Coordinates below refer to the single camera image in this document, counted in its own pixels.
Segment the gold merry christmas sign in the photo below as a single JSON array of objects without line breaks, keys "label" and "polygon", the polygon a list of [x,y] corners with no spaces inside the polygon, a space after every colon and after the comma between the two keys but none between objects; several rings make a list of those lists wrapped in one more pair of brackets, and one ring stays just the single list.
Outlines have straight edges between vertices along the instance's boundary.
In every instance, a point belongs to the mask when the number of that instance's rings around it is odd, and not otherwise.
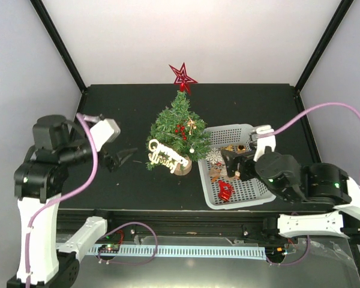
[{"label": "gold merry christmas sign", "polygon": [[171,174],[180,175],[191,169],[191,160],[183,157],[172,148],[160,143],[157,139],[148,142],[148,168],[165,166]]}]

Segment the white perforated plastic basket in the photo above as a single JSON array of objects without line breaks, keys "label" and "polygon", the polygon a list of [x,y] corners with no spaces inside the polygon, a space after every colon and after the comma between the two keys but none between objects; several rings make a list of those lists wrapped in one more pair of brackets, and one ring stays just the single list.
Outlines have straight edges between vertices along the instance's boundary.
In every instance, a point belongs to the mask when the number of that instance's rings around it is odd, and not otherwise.
[{"label": "white perforated plastic basket", "polygon": [[[250,149],[252,129],[253,126],[249,124],[231,124],[208,127],[206,131],[210,132],[209,141],[212,149],[219,151],[222,147],[232,145],[233,150],[236,151],[238,145],[244,146],[246,150]],[[248,209],[250,206],[262,205],[275,199],[267,187],[256,178],[241,181],[219,177],[213,181],[213,176],[209,173],[212,169],[211,162],[202,159],[198,161],[198,165],[205,201],[211,209]],[[233,193],[228,201],[223,201],[218,196],[220,192],[219,181],[230,184],[233,188]]]}]

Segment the white string lights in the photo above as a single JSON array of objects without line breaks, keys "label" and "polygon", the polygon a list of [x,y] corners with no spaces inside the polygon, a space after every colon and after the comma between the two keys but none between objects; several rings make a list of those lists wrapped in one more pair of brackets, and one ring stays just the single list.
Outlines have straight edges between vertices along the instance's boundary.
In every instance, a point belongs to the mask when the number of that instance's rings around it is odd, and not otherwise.
[{"label": "white string lights", "polygon": [[[178,124],[181,124],[185,127],[185,133],[187,140],[182,140],[180,137],[175,135],[175,128]],[[175,150],[179,154],[193,154],[195,153],[194,144],[191,142],[191,136],[188,133],[189,128],[187,127],[187,121],[177,121],[174,124],[167,124],[163,127],[163,142]]]}]

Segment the small green christmas tree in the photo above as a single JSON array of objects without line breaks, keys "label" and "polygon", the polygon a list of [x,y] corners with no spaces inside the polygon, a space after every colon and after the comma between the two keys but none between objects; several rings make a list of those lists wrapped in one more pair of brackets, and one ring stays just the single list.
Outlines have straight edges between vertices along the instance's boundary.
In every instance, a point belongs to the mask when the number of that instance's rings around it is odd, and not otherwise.
[{"label": "small green christmas tree", "polygon": [[146,168],[164,166],[170,173],[184,172],[207,156],[210,136],[206,122],[190,110],[187,93],[178,91],[171,106],[160,112],[151,125]]}]

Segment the red berry sprig ornament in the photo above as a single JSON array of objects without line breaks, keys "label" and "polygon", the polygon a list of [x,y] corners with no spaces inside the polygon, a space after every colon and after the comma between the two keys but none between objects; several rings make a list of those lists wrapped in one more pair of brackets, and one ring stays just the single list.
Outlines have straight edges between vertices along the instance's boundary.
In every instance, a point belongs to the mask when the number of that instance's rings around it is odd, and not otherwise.
[{"label": "red berry sprig ornament", "polygon": [[185,133],[185,127],[181,124],[178,124],[175,128],[175,135],[180,137],[182,140],[187,140],[187,136]]}]

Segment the red star ornament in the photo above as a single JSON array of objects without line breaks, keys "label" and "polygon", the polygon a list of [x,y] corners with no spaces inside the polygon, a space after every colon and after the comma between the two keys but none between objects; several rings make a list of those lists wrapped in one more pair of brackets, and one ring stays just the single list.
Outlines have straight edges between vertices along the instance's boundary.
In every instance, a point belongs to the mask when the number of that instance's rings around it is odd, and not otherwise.
[{"label": "red star ornament", "polygon": [[181,92],[186,92],[191,95],[191,85],[198,84],[198,81],[188,75],[186,64],[183,62],[179,69],[172,65],[169,65],[169,67],[175,74],[173,84],[178,85]]}]

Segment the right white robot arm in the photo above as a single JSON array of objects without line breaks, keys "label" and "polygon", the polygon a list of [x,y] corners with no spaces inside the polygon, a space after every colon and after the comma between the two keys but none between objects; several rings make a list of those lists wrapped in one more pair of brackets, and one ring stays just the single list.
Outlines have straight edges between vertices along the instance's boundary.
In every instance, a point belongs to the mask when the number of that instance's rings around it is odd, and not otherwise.
[{"label": "right white robot arm", "polygon": [[360,187],[344,170],[328,163],[303,166],[270,147],[260,157],[255,154],[222,150],[228,176],[237,175],[242,181],[256,178],[285,202],[328,207],[323,214],[280,214],[266,219],[260,228],[264,240],[335,236],[360,242]]}]

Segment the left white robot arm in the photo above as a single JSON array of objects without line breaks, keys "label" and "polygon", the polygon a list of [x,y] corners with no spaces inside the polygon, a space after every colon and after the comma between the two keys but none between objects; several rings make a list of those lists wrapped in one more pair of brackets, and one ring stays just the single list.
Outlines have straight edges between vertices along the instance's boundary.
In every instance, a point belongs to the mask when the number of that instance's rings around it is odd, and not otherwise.
[{"label": "left white robot arm", "polygon": [[[19,267],[7,287],[71,287],[88,250],[102,237],[116,235],[117,225],[106,213],[90,216],[61,247],[56,246],[59,204],[81,193],[94,180],[99,167],[114,171],[135,149],[109,155],[104,146],[120,128],[113,119],[77,114],[77,121],[47,115],[32,128],[34,144],[14,173],[14,195],[21,220]],[[84,184],[62,193],[71,166],[92,161]]]}]

